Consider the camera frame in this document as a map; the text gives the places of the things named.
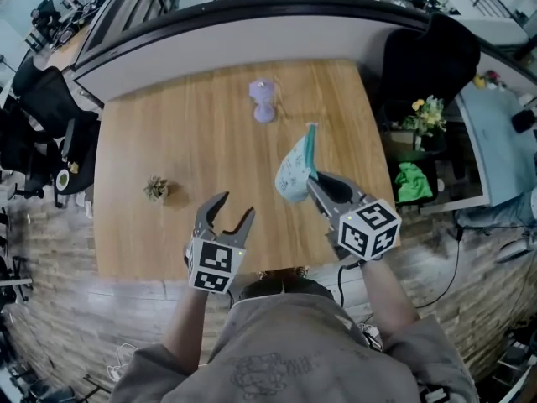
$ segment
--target wood plank flooring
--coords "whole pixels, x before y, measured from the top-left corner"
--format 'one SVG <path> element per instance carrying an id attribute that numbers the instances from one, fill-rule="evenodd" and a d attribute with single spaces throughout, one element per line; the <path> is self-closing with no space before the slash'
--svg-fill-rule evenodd
<path id="1" fill-rule="evenodd" d="M 4 185 L 18 177 L 12 176 Z M 185 282 L 100 280 L 92 220 L 74 200 L 68 198 L 67 208 L 56 209 L 52 192 L 47 191 L 44 201 L 7 204 L 13 219 L 9 253 L 28 259 L 34 291 L 27 304 L 7 306 L 4 315 L 16 350 L 40 377 L 53 386 L 71 385 L 83 395 L 91 390 L 81 380 L 86 373 L 113 386 L 106 368 L 117 365 L 119 345 L 142 347 L 159 341 Z M 420 306 L 433 301 L 449 284 L 457 244 L 450 235 L 451 215 L 422 217 L 413 211 L 402 215 L 401 246 L 386 260 Z M 537 307 L 537 260 L 532 263 L 529 255 L 510 264 L 493 262 L 498 248 L 520 233 L 519 229 L 493 230 L 487 237 L 466 232 L 450 292 L 421 310 L 423 315 L 438 317 L 476 379 L 503 351 L 508 327 Z M 310 271 L 310 278 L 326 285 L 337 301 L 338 265 Z M 240 276 L 237 286 L 252 279 Z M 342 282 L 346 309 L 356 321 L 363 321 L 370 311 L 360 270 L 345 271 Z M 210 297 L 203 360 L 216 342 L 227 310 L 227 296 Z M 107 395 L 99 393 L 91 401 L 107 401 Z"/>

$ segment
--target gray shirt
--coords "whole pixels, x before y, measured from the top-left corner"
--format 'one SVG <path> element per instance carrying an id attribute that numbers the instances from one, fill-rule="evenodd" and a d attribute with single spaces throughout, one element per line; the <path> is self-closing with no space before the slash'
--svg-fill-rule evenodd
<path id="1" fill-rule="evenodd" d="M 280 294 L 239 301 L 206 367 L 188 376 L 162 345 L 138 350 L 111 403 L 419 402 L 442 386 L 478 402 L 471 376 L 434 317 L 373 351 L 334 301 Z"/>

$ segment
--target white marker cube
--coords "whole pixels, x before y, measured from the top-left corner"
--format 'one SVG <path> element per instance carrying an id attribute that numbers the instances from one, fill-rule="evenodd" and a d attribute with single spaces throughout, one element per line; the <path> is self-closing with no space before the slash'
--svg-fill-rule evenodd
<path id="1" fill-rule="evenodd" d="M 245 255 L 246 249 L 192 238 L 186 250 L 188 284 L 198 290 L 225 294 Z"/>
<path id="2" fill-rule="evenodd" d="M 337 243 L 351 254 L 369 261 L 397 241 L 401 218 L 384 200 L 376 200 L 342 215 Z"/>

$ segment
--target person's left hand gripper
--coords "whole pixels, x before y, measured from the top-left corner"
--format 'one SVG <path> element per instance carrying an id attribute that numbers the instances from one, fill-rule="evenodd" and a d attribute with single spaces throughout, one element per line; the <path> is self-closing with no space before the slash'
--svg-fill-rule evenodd
<path id="1" fill-rule="evenodd" d="M 213 221 L 229 192 L 216 194 L 198 209 L 192 239 L 185 249 L 188 283 L 198 290 L 226 293 L 246 256 L 244 245 L 255 217 L 250 207 L 235 229 L 215 234 Z"/>

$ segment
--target shirt sleeve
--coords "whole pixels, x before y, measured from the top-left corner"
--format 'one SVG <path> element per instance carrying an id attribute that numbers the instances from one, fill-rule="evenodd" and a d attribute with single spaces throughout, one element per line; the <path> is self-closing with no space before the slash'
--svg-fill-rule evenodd
<path id="1" fill-rule="evenodd" d="M 177 388 L 188 375 L 177 367 L 174 356 L 157 344 L 139 349 L 117 383 L 109 403 L 154 403 Z"/>
<path id="2" fill-rule="evenodd" d="M 470 372 L 433 316 L 395 333 L 384 352 L 406 364 L 422 385 L 444 387 L 451 401 L 479 402 Z"/>

